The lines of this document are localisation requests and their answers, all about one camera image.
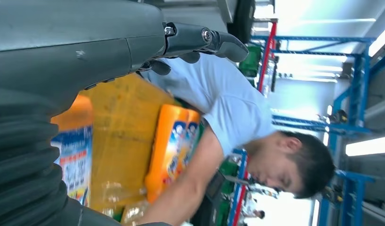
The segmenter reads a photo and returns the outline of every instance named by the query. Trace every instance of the metal bolt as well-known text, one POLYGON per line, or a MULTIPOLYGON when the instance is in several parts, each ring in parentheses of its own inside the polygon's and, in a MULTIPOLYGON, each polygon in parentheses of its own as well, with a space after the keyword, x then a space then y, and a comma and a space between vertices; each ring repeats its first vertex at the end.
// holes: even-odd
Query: metal bolt
POLYGON ((210 33, 209 30, 204 29, 202 30, 202 38, 206 43, 210 43, 212 41, 212 34, 210 33))
POLYGON ((173 35, 175 34, 175 30, 173 27, 165 27, 165 35, 173 35))

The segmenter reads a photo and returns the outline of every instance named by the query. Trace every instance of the black hair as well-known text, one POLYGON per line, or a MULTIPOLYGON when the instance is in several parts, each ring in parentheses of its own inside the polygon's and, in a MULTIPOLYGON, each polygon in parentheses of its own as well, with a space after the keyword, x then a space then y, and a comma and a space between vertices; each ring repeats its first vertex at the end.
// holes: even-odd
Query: black hair
POLYGON ((265 218, 265 212, 263 210, 259 211, 259 213, 260 213, 260 217, 259 217, 260 219, 265 218))
POLYGON ((295 194, 297 199, 305 199, 322 191, 334 176, 335 165, 329 149, 318 138, 312 135, 280 131, 287 137, 294 137, 301 141, 302 148, 294 154, 289 154, 298 167, 302 178, 303 190, 295 194))

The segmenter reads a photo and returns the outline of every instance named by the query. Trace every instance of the t-shirt sleeve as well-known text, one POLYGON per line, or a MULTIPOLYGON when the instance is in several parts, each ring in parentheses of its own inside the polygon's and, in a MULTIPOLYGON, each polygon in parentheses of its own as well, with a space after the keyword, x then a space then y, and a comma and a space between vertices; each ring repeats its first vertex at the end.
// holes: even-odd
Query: t-shirt sleeve
POLYGON ((219 140, 225 156, 257 137, 260 117, 257 105, 233 96, 218 97, 203 116, 219 140))

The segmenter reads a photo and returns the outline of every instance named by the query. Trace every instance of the orange bottle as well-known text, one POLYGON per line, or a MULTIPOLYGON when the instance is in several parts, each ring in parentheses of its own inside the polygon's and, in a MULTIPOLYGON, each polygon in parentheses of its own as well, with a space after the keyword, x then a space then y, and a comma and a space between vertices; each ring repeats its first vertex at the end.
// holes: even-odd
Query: orange bottle
POLYGON ((78 95, 71 108, 53 117, 51 123, 59 127, 59 134, 51 140, 51 145, 59 148, 60 156, 55 163, 62 167, 68 195, 88 206, 93 129, 90 99, 78 95))
POLYGON ((151 165, 145 177, 147 200, 153 203, 175 179, 180 145, 185 134, 188 111, 164 105, 160 110, 151 165))
POLYGON ((177 163, 177 175, 185 169, 188 162, 190 161, 191 154, 193 152, 193 145, 195 142, 195 136, 198 131, 201 116, 198 112, 188 109, 188 124, 186 128, 185 137, 181 145, 181 151, 179 154, 179 160, 177 163))

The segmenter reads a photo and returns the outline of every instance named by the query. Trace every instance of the fluorescent light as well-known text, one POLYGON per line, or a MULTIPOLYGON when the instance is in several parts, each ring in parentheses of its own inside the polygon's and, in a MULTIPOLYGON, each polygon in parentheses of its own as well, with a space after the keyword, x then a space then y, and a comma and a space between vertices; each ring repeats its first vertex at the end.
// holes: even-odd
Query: fluorescent light
POLYGON ((379 35, 377 40, 371 44, 369 49, 370 57, 374 56, 385 45, 385 30, 379 35))
POLYGON ((308 78, 308 77, 292 77, 286 78, 290 80, 298 80, 298 81, 319 81, 319 82, 337 82, 336 79, 319 79, 319 78, 308 78))
POLYGON ((327 107, 327 114, 328 114, 328 115, 332 115, 332 106, 331 106, 331 105, 329 105, 329 106, 327 107))
POLYGON ((335 78, 336 74, 331 73, 331 72, 316 72, 316 71, 279 71, 277 70, 278 73, 282 74, 294 74, 294 75, 299 75, 299 76, 307 76, 307 77, 315 77, 315 76, 320 76, 320 77, 331 77, 335 78))
POLYGON ((326 72, 341 72, 342 67, 323 66, 323 65, 299 65, 297 64, 279 64, 277 67, 285 71, 326 71, 326 72))
POLYGON ((254 18, 255 19, 274 18, 273 5, 269 4, 266 6, 256 6, 254 18))
POLYGON ((328 146, 328 145, 329 145, 329 133, 324 133, 323 144, 324 144, 325 146, 328 146))
POLYGON ((319 207, 320 207, 319 201, 315 200, 314 201, 312 226, 317 226, 317 218, 319 217, 319 207))
MULTIPOLYGON (((301 25, 301 24, 345 24, 345 23, 360 23, 360 22, 376 22, 376 19, 374 18, 364 18, 364 19, 326 19, 326 20, 298 20, 294 21, 293 24, 295 25, 301 25)), ((281 23, 288 23, 290 24, 290 21, 280 21, 281 23)))
POLYGON ((385 153, 385 137, 346 145, 347 156, 385 153))

